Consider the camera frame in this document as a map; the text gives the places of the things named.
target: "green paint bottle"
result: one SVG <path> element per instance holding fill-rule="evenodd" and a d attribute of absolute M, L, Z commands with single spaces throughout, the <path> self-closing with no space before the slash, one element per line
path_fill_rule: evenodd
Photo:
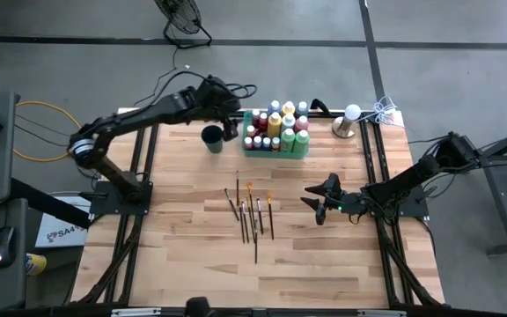
<path fill-rule="evenodd" d="M 292 146 L 295 143 L 295 132 L 292 129 L 286 129 L 281 134 L 281 151 L 291 152 Z"/>
<path fill-rule="evenodd" d="M 293 146 L 292 151 L 295 153 L 304 153 L 308 148 L 308 141 L 310 141 L 308 132 L 306 130 L 300 130 L 295 136 L 295 145 Z"/>

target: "wooden table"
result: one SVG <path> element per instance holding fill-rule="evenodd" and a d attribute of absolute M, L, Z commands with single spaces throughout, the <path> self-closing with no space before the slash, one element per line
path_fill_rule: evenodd
<path fill-rule="evenodd" d="M 200 138 L 205 123 L 161 125 L 154 195 L 143 223 L 130 305 L 184 306 L 193 296 L 206 296 L 212 306 L 228 307 L 387 307 L 374 221 L 365 216 L 353 225 L 347 215 L 329 211 L 326 223 L 318 226 L 314 211 L 299 199 L 313 196 L 304 187 L 322 183 L 331 172 L 340 175 L 348 191 L 359 191 L 368 182 L 359 131 L 339 139 L 332 135 L 331 122 L 311 121 L 310 152 L 304 160 L 246 158 L 239 138 L 211 155 Z M 403 128 L 382 126 L 382 132 L 393 177 L 412 165 L 408 141 Z M 111 144 L 108 156 L 123 169 L 129 169 L 135 137 L 120 136 Z M 370 138 L 377 162 L 372 132 Z M 228 188 L 236 196 L 237 170 L 240 199 L 246 198 L 251 181 L 253 199 L 263 201 L 266 234 L 260 236 L 258 264 L 254 244 L 242 244 L 240 224 L 224 194 Z M 381 180 L 377 168 L 375 173 Z M 268 190 L 275 240 L 268 234 Z M 118 222 L 118 216 L 105 216 L 89 230 L 72 300 L 83 297 L 111 261 Z M 408 265 L 443 301 L 428 233 L 415 219 L 401 219 L 400 229 Z M 402 299 L 394 264 L 393 273 Z M 123 276 L 124 267 L 117 286 Z"/>

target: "concrete floor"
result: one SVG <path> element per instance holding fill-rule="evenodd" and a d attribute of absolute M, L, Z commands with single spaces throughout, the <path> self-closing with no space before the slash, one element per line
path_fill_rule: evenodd
<path fill-rule="evenodd" d="M 197 3 L 215 39 L 365 39 L 357 0 Z M 377 41 L 507 42 L 507 0 L 369 0 L 368 5 Z M 147 0 L 0 0 L 0 33 L 160 38 L 164 23 Z M 155 78 L 171 68 L 173 50 L 0 44 L 0 90 L 54 103 L 80 122 L 90 122 L 149 94 Z M 454 130 L 481 146 L 507 135 L 507 51 L 380 49 L 378 61 L 386 93 L 403 112 L 410 140 Z M 319 98 L 332 108 L 349 103 L 370 108 L 375 101 L 366 48 L 215 46 L 180 51 L 177 65 L 257 84 L 258 93 L 244 107 L 261 107 L 272 99 Z M 168 90 L 197 83 L 183 77 Z M 65 117 L 44 107 L 18 112 L 64 132 L 75 130 Z M 419 158 L 426 146 L 413 145 L 413 157 Z M 21 132 L 16 147 L 41 157 L 63 150 Z M 16 158 L 13 173 L 47 191 L 89 188 L 71 160 L 37 164 Z M 487 247 L 506 239 L 483 173 L 459 176 L 429 206 L 446 302 L 507 313 L 507 255 L 485 255 Z M 73 274 L 73 266 L 46 274 L 30 291 L 34 303 L 61 304 Z"/>

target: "green bottle holder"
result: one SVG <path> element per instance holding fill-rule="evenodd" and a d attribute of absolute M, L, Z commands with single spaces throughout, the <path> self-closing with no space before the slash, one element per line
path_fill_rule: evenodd
<path fill-rule="evenodd" d="M 252 112 L 246 111 L 244 112 L 244 124 L 242 126 L 242 150 L 244 150 L 244 154 L 246 154 L 249 158 L 265 158 L 265 159 L 304 159 L 306 154 L 308 154 L 308 148 L 306 147 L 306 151 L 304 152 L 280 152 L 280 151 L 258 151 L 258 150 L 246 150 L 246 145 L 244 144 L 244 138 L 247 136 L 246 128 L 248 125 L 252 124 Z"/>

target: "paint bottle cap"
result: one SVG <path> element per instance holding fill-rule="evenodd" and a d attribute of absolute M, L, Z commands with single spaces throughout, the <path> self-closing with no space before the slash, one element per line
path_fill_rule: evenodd
<path fill-rule="evenodd" d="M 349 105 L 345 108 L 345 117 L 348 118 L 348 120 L 354 121 L 359 119 L 359 116 L 361 115 L 361 107 L 358 105 Z"/>
<path fill-rule="evenodd" d="M 295 105 L 292 104 L 292 101 L 287 101 L 283 105 L 283 109 L 286 110 L 286 112 L 292 112 L 295 110 Z"/>
<path fill-rule="evenodd" d="M 299 112 L 304 112 L 304 111 L 306 111 L 307 108 L 308 108 L 308 105 L 306 105 L 306 102 L 300 101 L 298 103 L 298 111 Z"/>
<path fill-rule="evenodd" d="M 271 119 L 272 122 L 278 122 L 279 120 L 281 120 L 281 115 L 279 115 L 278 113 L 273 113 L 271 114 L 271 116 L 269 116 L 269 119 Z"/>
<path fill-rule="evenodd" d="M 295 125 L 295 116 L 292 114 L 286 114 L 283 117 L 283 124 L 288 127 Z"/>

